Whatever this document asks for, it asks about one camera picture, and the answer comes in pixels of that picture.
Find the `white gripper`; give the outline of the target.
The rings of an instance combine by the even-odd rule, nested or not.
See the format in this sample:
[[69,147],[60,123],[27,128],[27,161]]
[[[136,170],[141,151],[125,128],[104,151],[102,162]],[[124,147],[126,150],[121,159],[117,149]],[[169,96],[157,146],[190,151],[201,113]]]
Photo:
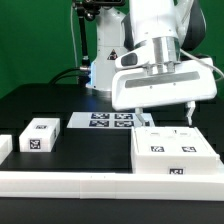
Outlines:
[[177,64],[174,73],[150,75],[145,68],[119,71],[112,81],[113,108],[135,108],[135,115],[142,126],[150,126],[150,122],[142,116],[143,108],[186,102],[186,118],[191,126],[196,108],[194,101],[215,96],[212,70],[194,60]]

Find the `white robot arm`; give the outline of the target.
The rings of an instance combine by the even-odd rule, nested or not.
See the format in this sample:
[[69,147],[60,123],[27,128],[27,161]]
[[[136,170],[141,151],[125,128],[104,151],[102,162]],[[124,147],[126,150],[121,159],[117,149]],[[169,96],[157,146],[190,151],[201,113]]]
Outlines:
[[184,103],[192,118],[195,103],[217,93],[213,61],[188,50],[204,38],[206,25],[198,0],[84,0],[97,16],[98,53],[87,88],[112,98],[112,107],[133,109]]

